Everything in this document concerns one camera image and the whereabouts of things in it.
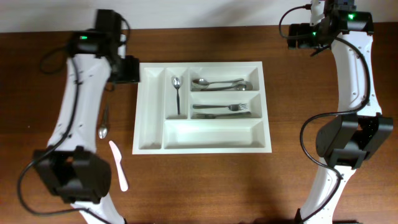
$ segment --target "cutlery tray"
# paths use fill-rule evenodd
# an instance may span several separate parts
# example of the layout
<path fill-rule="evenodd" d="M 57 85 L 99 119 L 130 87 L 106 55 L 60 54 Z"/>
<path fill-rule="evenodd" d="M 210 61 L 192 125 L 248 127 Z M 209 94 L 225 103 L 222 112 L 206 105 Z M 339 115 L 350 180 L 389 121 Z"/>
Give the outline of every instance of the cutlery tray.
<path fill-rule="evenodd" d="M 255 153 L 271 152 L 266 91 L 261 62 L 141 63 L 138 84 L 133 154 Z M 182 81 L 177 91 L 173 77 Z M 199 91 L 192 80 L 208 82 L 243 78 L 253 85 L 251 91 L 234 89 Z M 209 88 L 230 86 L 215 83 Z M 193 104 L 231 105 L 245 103 L 246 110 L 227 108 L 196 110 Z M 239 113 L 247 118 L 219 117 L 196 119 L 195 113 Z"/>

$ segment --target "silver fork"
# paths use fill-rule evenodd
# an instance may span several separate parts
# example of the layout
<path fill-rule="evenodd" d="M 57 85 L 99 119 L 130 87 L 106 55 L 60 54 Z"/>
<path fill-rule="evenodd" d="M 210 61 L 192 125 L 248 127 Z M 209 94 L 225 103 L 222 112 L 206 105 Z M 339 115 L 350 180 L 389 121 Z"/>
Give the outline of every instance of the silver fork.
<path fill-rule="evenodd" d="M 229 113 L 229 114 L 204 114 L 204 113 L 195 113 L 193 114 L 196 119 L 215 119 L 218 117 L 224 116 L 243 116 L 243 115 L 251 115 L 251 112 L 241 112 L 241 113 Z"/>
<path fill-rule="evenodd" d="M 227 108 L 230 111 L 240 111 L 248 108 L 245 103 L 240 103 L 236 105 L 193 105 L 193 109 L 209 109 L 209 108 Z"/>

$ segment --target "brown wooden surface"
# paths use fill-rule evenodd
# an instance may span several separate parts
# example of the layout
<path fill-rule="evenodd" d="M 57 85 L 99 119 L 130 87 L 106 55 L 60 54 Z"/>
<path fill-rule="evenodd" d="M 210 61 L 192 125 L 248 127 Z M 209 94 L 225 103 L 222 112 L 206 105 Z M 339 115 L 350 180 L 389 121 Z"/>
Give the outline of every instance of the brown wooden surface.
<path fill-rule="evenodd" d="M 398 25 L 376 24 L 373 72 L 385 116 L 398 122 Z M 0 222 L 84 223 L 78 213 L 40 218 L 17 201 L 17 177 L 42 149 L 55 126 L 65 74 L 39 73 L 41 56 L 65 43 L 70 33 L 0 34 Z M 104 94 L 110 102 L 111 130 L 98 140 L 98 154 L 112 167 L 111 196 L 130 223 L 239 223 L 293 218 L 307 198 L 316 165 L 299 145 L 302 123 L 338 104 L 336 66 L 330 51 L 287 50 L 276 27 L 134 30 L 128 54 L 142 62 L 262 61 L 272 154 L 132 156 L 137 86 L 120 85 Z M 305 142 L 314 154 L 317 130 Z M 121 192 L 107 142 L 121 148 L 130 182 Z M 398 223 L 398 131 L 349 181 L 334 220 Z M 68 208 L 49 195 L 35 172 L 24 180 L 24 195 L 37 210 Z"/>

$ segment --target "spoon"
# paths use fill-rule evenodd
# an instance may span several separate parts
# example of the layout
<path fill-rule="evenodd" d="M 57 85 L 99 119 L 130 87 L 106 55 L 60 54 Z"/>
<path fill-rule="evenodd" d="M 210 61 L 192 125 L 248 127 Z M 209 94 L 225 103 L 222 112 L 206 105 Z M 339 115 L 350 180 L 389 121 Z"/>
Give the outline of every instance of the spoon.
<path fill-rule="evenodd" d="M 218 82 L 208 82 L 204 78 L 197 78 L 197 79 L 192 80 L 192 86 L 195 88 L 199 88 L 199 89 L 205 89 L 205 88 L 209 87 L 210 84 L 214 84 L 214 83 L 234 83 L 234 82 L 238 82 L 238 81 L 243 81 L 243 78 L 238 78 L 235 80 L 228 80 L 228 81 L 218 81 Z"/>
<path fill-rule="evenodd" d="M 174 88 L 177 90 L 177 111 L 178 111 L 178 115 L 180 115 L 180 95 L 178 93 L 178 90 L 180 89 L 182 82 L 179 78 L 175 77 L 173 79 L 172 84 L 173 84 Z"/>
<path fill-rule="evenodd" d="M 228 89 L 232 89 L 232 88 L 235 89 L 236 91 L 250 91 L 250 90 L 253 90 L 253 85 L 247 81 L 239 81 L 231 86 L 202 89 L 200 91 L 219 91 L 219 90 L 228 90 Z"/>
<path fill-rule="evenodd" d="M 109 114 L 109 105 L 108 103 L 105 106 L 104 115 L 102 117 L 101 126 L 98 129 L 98 136 L 100 139 L 104 139 L 108 133 L 108 127 L 106 124 L 108 123 L 108 114 Z"/>

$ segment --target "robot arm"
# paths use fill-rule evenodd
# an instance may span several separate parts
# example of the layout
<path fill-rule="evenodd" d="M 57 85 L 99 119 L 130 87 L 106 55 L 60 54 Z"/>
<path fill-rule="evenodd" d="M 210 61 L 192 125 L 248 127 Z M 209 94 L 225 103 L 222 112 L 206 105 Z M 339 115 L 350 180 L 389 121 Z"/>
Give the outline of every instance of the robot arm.
<path fill-rule="evenodd" d="M 95 28 L 74 32 L 68 41 L 61 112 L 47 150 L 35 151 L 32 163 L 50 193 L 74 209 L 36 212 L 20 196 L 24 208 L 34 215 L 80 211 L 88 223 L 126 222 L 109 195 L 110 166 L 95 155 L 96 121 L 106 82 L 139 82 L 138 59 L 124 56 L 122 21 L 114 11 L 100 9 Z"/>
<path fill-rule="evenodd" d="M 305 224 L 332 223 L 333 212 L 347 181 L 392 132 L 392 119 L 381 116 L 374 91 L 370 13 L 356 12 L 353 0 L 313 0 L 311 10 L 309 24 L 292 24 L 289 29 L 289 36 L 308 34 L 308 38 L 288 40 L 289 48 L 331 48 L 338 71 L 339 112 L 360 108 L 367 97 L 369 102 L 355 113 L 338 115 L 318 132 L 320 162 L 336 169 L 343 180 L 339 181 L 332 169 L 318 168 L 308 199 L 295 217 L 297 223 Z M 331 36 L 353 44 L 364 56 L 364 61 L 354 49 Z M 369 69 L 368 77 L 365 63 Z"/>

